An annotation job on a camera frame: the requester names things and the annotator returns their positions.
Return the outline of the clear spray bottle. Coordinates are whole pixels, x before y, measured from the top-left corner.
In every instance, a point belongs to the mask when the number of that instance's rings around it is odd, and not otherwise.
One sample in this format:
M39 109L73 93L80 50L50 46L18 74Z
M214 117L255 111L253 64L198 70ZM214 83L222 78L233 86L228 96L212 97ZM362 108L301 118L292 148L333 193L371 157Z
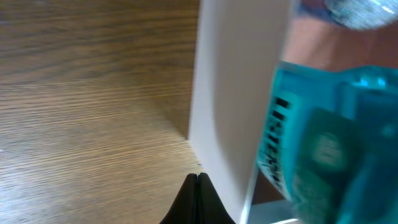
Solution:
M299 0L297 14L351 30L374 30L397 22L397 0Z

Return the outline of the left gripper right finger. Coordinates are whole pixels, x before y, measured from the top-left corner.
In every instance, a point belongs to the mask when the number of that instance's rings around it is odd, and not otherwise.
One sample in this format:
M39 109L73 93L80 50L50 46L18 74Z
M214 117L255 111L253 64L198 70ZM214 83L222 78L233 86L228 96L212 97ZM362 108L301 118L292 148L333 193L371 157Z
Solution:
M197 223L235 224L206 173L198 176Z

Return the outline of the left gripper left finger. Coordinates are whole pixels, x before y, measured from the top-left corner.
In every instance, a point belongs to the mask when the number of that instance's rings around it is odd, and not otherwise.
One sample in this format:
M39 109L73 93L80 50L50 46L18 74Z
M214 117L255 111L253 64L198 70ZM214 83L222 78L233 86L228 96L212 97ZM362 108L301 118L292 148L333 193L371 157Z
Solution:
M194 224L197 213L197 175L188 174L160 224Z

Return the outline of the teal mouthwash bottle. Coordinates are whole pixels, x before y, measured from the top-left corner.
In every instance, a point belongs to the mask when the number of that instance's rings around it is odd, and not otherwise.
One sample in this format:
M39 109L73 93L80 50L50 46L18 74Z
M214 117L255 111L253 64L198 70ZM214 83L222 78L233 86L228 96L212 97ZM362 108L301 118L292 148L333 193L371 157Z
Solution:
M282 62L257 154L302 223L397 222L397 70Z

